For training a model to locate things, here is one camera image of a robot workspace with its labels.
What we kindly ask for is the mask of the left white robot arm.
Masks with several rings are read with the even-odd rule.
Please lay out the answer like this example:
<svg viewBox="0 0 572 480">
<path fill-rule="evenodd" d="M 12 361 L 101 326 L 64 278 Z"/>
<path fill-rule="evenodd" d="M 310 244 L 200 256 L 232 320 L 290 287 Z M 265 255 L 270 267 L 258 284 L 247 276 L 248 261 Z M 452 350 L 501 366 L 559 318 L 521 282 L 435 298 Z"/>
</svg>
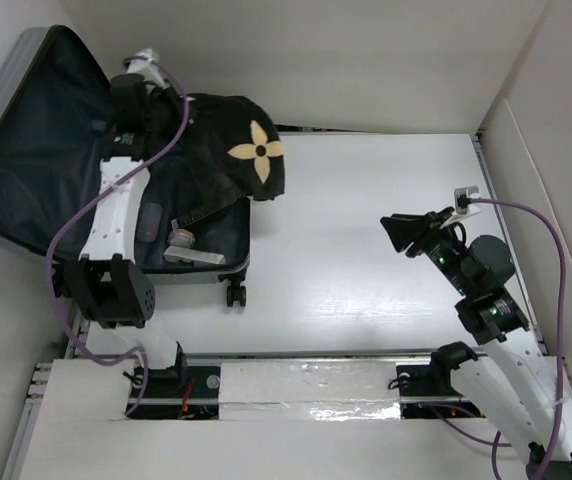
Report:
<svg viewBox="0 0 572 480">
<path fill-rule="evenodd" d="M 166 113 L 154 101 L 162 80 L 126 73 L 110 82 L 113 115 L 104 136 L 100 192 L 88 238 L 79 258 L 64 266 L 64 279 L 83 316 L 147 352 L 149 374 L 167 396 L 188 387 L 188 371 L 178 342 L 154 321 L 153 283 L 136 264 L 135 244 L 143 194 L 150 180 L 144 163 L 161 150 L 161 134 L 179 125 L 176 101 Z"/>
</svg>

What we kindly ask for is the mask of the dark glossy rectangular box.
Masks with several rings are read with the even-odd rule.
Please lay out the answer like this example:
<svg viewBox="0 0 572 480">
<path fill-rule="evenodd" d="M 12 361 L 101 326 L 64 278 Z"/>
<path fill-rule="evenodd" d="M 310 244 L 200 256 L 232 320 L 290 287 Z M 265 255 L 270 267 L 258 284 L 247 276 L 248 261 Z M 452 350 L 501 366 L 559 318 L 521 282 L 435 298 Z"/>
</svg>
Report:
<svg viewBox="0 0 572 480">
<path fill-rule="evenodd" d="M 233 205 L 228 205 L 221 209 L 200 207 L 178 214 L 170 220 L 170 227 L 172 230 L 194 232 L 208 228 L 235 229 L 238 223 Z"/>
</svg>

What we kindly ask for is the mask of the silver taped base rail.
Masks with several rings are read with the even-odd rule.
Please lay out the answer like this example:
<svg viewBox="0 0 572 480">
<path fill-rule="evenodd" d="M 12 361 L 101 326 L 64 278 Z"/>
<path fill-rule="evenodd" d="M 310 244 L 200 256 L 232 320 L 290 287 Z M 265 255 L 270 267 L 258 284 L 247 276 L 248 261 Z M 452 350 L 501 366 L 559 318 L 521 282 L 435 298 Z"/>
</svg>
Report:
<svg viewBox="0 0 572 480">
<path fill-rule="evenodd" d="M 388 421 L 469 419 L 480 410 L 433 381 L 427 360 L 242 359 L 152 377 L 127 406 L 137 420 Z"/>
</svg>

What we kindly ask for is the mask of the black towel with beige flowers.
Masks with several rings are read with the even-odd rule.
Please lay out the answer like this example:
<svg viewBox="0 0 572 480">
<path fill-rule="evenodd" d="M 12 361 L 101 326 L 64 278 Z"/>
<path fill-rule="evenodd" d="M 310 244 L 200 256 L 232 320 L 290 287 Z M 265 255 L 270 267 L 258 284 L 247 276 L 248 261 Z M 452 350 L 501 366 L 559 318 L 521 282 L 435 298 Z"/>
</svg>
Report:
<svg viewBox="0 0 572 480">
<path fill-rule="evenodd" d="M 271 118 L 244 96 L 188 95 L 190 120 L 173 149 L 150 167 L 143 202 L 169 220 L 195 208 L 285 193 L 284 144 Z"/>
</svg>

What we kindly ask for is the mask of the grey hard-shell suitcase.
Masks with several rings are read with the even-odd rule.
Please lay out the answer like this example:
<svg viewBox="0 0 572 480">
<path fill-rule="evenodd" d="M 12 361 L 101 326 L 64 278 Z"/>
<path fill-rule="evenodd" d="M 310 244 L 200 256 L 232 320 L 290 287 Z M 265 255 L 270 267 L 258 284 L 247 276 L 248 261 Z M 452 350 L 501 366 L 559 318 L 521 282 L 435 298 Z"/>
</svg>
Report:
<svg viewBox="0 0 572 480">
<path fill-rule="evenodd" d="M 64 266 L 77 261 L 93 222 L 83 207 L 100 193 L 104 136 L 113 115 L 110 82 L 79 36 L 63 25 L 24 31 L 0 70 L 0 238 L 36 255 L 52 253 L 59 295 L 70 294 Z M 175 133 L 161 134 L 152 165 L 179 142 L 189 120 Z M 156 240 L 136 240 L 137 266 L 155 281 L 226 282 L 227 303 L 244 304 L 250 201 L 232 205 L 235 229 L 190 231 L 192 249 L 222 254 L 224 265 L 167 262 L 172 229 L 162 213 Z"/>
</svg>

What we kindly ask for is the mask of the clear plastic travel bottle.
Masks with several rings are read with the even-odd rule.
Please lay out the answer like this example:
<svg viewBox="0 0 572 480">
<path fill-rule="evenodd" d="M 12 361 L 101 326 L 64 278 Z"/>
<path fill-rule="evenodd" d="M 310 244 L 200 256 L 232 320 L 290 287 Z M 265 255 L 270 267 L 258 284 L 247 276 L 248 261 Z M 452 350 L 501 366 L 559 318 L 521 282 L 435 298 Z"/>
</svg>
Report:
<svg viewBox="0 0 572 480">
<path fill-rule="evenodd" d="M 140 208 L 136 240 L 143 243 L 152 243 L 156 240 L 163 209 L 157 203 L 146 203 Z"/>
</svg>

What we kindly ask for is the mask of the small round pink jar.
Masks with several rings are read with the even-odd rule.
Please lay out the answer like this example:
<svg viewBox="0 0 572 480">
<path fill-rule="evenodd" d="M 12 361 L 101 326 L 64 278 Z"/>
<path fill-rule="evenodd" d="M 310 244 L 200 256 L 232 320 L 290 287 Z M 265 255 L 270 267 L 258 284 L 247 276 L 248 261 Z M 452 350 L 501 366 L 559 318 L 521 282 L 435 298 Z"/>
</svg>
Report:
<svg viewBox="0 0 572 480">
<path fill-rule="evenodd" d="M 192 249 L 195 242 L 195 235 L 185 229 L 173 229 L 168 235 L 168 244 L 170 246 Z"/>
</svg>

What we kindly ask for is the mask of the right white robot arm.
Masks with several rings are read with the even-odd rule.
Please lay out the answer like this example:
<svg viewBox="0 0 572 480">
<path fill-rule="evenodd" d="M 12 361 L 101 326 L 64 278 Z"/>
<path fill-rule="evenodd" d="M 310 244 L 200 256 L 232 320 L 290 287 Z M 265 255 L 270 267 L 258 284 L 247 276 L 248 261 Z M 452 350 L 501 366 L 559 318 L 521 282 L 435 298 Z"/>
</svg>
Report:
<svg viewBox="0 0 572 480">
<path fill-rule="evenodd" d="M 460 322 L 508 381 L 500 386 L 471 347 L 453 342 L 431 354 L 431 387 L 454 390 L 479 409 L 525 463 L 528 478 L 572 479 L 572 399 L 505 287 L 515 273 L 507 244 L 492 235 L 463 241 L 451 207 L 380 223 L 396 252 L 426 256 L 461 295 Z"/>
</svg>

